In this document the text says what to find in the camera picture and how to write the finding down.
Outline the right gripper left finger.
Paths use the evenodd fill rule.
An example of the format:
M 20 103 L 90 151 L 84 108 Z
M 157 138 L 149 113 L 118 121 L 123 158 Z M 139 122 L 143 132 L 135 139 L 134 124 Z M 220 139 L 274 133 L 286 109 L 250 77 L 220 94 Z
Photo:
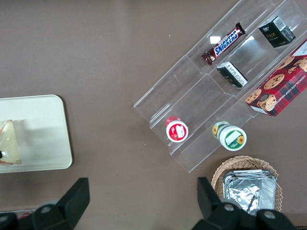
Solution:
M 73 230 L 90 203 L 89 180 L 79 178 L 56 203 L 36 210 L 1 212 L 2 230 Z

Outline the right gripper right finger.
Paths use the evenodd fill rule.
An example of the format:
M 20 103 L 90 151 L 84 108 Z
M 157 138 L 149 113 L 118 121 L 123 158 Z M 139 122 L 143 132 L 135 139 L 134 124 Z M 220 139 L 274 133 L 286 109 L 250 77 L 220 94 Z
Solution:
M 282 213 L 261 209 L 256 216 L 236 205 L 222 202 L 206 177 L 197 180 L 198 204 L 203 216 L 195 230 L 295 230 L 294 224 Z

